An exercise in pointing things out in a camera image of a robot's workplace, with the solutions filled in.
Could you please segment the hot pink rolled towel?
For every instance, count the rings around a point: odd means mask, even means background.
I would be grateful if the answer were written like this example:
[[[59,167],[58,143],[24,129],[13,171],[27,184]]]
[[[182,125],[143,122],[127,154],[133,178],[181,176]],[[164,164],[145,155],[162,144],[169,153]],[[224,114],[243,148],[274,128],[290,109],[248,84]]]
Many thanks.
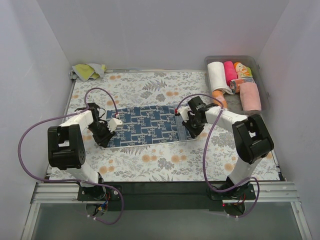
[[[232,80],[235,80],[238,78],[238,75],[232,61],[225,61],[223,63],[223,66],[224,66],[226,84],[229,86]]]

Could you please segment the aluminium frame rail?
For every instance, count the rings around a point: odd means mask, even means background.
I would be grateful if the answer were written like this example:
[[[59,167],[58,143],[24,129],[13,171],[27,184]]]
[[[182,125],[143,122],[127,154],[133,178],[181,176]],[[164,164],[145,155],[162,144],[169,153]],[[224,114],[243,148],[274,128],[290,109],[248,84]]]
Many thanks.
[[[186,182],[115,182],[124,197],[199,197],[206,196],[208,185],[204,181]],[[260,202],[298,202],[298,191],[290,181],[259,182]],[[95,202],[75,183],[38,183],[33,191],[32,203]]]

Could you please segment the orange cartoon rolled towel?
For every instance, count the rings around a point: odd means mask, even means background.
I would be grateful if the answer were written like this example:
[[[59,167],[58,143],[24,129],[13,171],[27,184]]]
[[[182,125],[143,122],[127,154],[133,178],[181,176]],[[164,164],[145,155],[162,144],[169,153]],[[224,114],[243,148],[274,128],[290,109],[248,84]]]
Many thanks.
[[[237,77],[239,79],[253,77],[251,69],[249,67],[245,66],[244,64],[242,64],[241,62],[235,62],[233,64],[233,66],[234,66],[235,72],[237,74]]]

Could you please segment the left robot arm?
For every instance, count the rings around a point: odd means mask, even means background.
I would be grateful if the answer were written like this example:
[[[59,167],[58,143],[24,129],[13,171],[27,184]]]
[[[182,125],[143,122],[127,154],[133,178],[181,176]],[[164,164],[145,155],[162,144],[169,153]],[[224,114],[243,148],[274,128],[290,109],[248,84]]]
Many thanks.
[[[69,173],[79,182],[85,195],[101,200],[106,196],[106,187],[102,184],[100,173],[86,162],[83,132],[90,130],[96,144],[106,148],[116,134],[116,129],[123,126],[123,122],[118,113],[109,121],[101,119],[100,107],[94,102],[77,111],[66,122],[48,129],[49,165]]]

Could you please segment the blue patterned towel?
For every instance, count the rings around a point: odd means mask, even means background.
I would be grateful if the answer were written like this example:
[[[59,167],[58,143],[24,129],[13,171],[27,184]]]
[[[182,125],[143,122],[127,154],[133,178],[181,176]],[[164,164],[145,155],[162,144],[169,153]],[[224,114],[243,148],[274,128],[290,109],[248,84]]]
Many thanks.
[[[182,118],[172,105],[127,107],[118,110],[123,126],[117,128],[109,148],[125,148],[191,141]]]

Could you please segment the small patterned rolled towel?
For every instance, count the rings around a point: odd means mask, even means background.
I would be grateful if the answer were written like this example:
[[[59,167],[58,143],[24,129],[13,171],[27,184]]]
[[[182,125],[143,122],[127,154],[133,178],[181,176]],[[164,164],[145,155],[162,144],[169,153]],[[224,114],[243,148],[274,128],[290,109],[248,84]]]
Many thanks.
[[[229,88],[233,94],[240,92],[240,85],[243,83],[255,83],[252,77],[237,78],[229,82]]]

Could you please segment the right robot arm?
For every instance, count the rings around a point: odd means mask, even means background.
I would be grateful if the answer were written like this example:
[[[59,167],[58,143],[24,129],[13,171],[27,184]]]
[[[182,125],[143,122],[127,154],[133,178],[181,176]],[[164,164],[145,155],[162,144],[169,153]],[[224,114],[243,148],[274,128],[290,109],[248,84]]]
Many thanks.
[[[174,111],[182,118],[182,125],[194,139],[204,130],[205,125],[219,126],[233,134],[238,155],[237,162],[225,183],[216,187],[211,183],[211,192],[237,199],[245,192],[253,172],[260,161],[274,149],[271,135],[259,114],[243,115],[223,107],[220,100],[205,104],[200,94],[192,94],[186,106],[178,105]]]

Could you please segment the white rolled towel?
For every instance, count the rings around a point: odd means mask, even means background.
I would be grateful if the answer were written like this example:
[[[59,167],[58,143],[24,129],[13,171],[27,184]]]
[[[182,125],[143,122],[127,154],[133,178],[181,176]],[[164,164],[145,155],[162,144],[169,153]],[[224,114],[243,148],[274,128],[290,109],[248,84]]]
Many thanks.
[[[225,67],[222,62],[214,61],[209,63],[207,65],[207,73],[212,92],[220,90],[223,94],[234,94],[227,85]]]

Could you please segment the clear plastic bin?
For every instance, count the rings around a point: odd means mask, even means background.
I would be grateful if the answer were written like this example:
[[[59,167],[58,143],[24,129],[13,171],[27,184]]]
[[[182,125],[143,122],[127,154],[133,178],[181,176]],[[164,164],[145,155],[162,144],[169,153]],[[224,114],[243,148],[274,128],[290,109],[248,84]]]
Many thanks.
[[[204,61],[209,93],[221,99],[229,111],[252,115],[269,110],[267,92],[253,57],[207,56]]]

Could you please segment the yellow and grey cloths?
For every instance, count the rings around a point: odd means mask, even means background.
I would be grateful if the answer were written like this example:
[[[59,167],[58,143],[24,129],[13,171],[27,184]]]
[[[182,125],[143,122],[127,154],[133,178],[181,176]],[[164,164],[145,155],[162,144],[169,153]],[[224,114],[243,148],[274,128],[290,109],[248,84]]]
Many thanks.
[[[102,78],[106,70],[107,67],[104,64],[77,64],[72,66],[68,77],[70,80],[81,80],[82,82],[86,82],[90,79],[96,80]]]

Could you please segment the light pink rolled towel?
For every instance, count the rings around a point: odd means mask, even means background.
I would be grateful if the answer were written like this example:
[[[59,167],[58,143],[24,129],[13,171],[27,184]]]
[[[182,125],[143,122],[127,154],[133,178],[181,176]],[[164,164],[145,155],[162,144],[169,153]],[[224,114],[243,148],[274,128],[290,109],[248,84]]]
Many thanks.
[[[254,82],[245,82],[239,86],[240,100],[244,111],[261,111],[259,90]]]

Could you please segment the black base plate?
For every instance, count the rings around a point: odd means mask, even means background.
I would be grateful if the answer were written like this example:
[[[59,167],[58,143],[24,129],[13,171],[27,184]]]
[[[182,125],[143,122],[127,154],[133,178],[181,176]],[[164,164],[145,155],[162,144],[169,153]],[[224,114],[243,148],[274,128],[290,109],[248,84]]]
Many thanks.
[[[108,182],[120,190],[124,210],[209,210],[222,212],[223,200],[236,202],[230,193],[211,191],[204,181]]]

